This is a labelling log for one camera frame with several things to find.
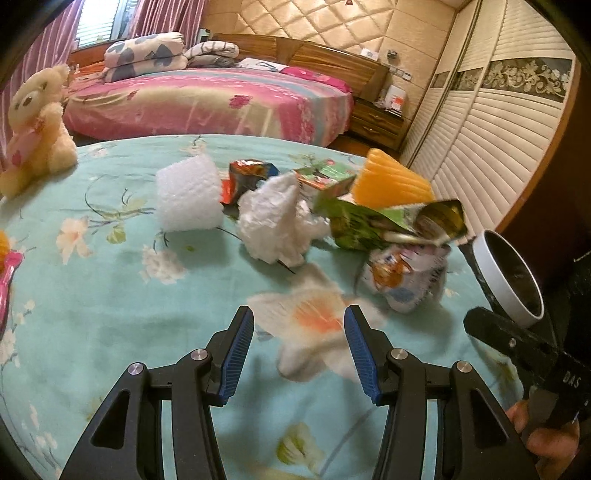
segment white plastic wrapper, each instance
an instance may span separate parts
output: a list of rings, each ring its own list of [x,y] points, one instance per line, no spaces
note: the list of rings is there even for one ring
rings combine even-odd
[[[252,258],[269,264],[281,261],[288,267],[305,262],[310,242],[330,235],[324,218],[313,217],[294,173],[271,177],[238,200],[240,217],[236,230]]]
[[[158,170],[156,187],[156,213],[165,231],[210,229],[222,224],[222,181],[208,155]]]
[[[363,281],[386,298],[392,310],[408,313],[427,296],[441,300],[447,273],[448,245],[396,245],[371,252]]]

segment sliding wardrobe door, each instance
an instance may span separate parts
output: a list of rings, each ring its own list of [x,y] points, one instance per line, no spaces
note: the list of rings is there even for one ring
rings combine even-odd
[[[476,25],[468,40],[443,104],[409,167],[432,180],[466,119],[491,60],[501,29],[505,0],[483,0]]]
[[[447,43],[433,74],[431,85],[423,97],[421,106],[404,140],[400,156],[400,162],[403,165],[408,164],[414,158],[415,150],[419,146],[424,133],[427,131],[429,122],[435,113],[445,87],[451,80],[450,74],[454,70],[464,43],[466,42],[477,4],[478,0],[472,0],[472,2],[456,15]]]
[[[462,201],[472,235],[499,224],[538,167],[563,111],[573,61],[548,21],[524,0],[507,0],[491,60],[432,181],[438,198]],[[466,53],[462,65],[476,67],[471,62]]]

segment silver screw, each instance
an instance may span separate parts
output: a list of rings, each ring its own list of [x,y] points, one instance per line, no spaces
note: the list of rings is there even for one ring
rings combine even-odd
[[[197,350],[193,350],[191,352],[191,358],[197,361],[205,360],[207,358],[207,355],[208,353],[207,350],[205,350],[205,348],[198,348]]]
[[[405,360],[408,358],[408,352],[404,348],[394,348],[390,352],[390,355],[396,360]]]
[[[472,371],[472,366],[464,360],[460,360],[458,363],[456,363],[456,367],[463,374],[469,374]]]
[[[141,372],[144,371],[144,366],[142,364],[131,364],[129,367],[127,367],[127,372],[130,375],[139,375]]]

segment curtain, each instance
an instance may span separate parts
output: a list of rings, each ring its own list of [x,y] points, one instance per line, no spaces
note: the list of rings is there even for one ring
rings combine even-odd
[[[129,37],[181,32],[190,48],[195,43],[206,3],[207,0],[139,0]]]
[[[2,95],[0,95],[0,160],[2,161],[2,169],[5,168],[6,144],[12,137],[12,130],[7,119],[10,100],[33,73],[46,67],[66,63],[72,50],[72,42],[76,35],[83,3],[84,0],[74,0],[53,22],[46,26],[17,65],[10,80],[6,83]]]

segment beige wall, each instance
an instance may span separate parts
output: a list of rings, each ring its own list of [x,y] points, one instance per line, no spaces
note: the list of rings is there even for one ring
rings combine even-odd
[[[397,76],[392,78],[393,84],[408,95],[402,112],[404,129],[398,137],[400,142],[430,83],[454,15],[455,10],[439,0],[398,0],[396,4],[379,56],[383,63],[412,74],[409,82]],[[389,61],[388,50],[397,51],[398,58]]]
[[[445,44],[455,10],[440,0],[209,0],[203,24],[212,33],[281,35],[359,53],[412,74],[394,77],[404,89],[406,129],[417,111]],[[398,58],[388,61],[388,50]]]

